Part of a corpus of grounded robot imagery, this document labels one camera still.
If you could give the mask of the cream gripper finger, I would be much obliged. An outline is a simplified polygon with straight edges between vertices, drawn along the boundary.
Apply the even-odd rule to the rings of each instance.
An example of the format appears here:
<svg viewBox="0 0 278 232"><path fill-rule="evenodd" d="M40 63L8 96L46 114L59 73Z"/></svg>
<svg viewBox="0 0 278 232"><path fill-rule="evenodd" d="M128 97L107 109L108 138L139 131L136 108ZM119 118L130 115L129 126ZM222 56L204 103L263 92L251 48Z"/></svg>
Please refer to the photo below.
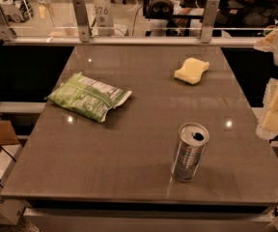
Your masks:
<svg viewBox="0 0 278 232"><path fill-rule="evenodd" d="M274 49L274 41L276 34L277 29L270 31L263 38L260 38L256 41L256 43L254 44L254 48L262 52L272 52Z"/></svg>
<svg viewBox="0 0 278 232"><path fill-rule="evenodd" d="M258 119L256 134L261 139L270 140L278 135L278 79L269 79L263 103L263 113Z"/></svg>

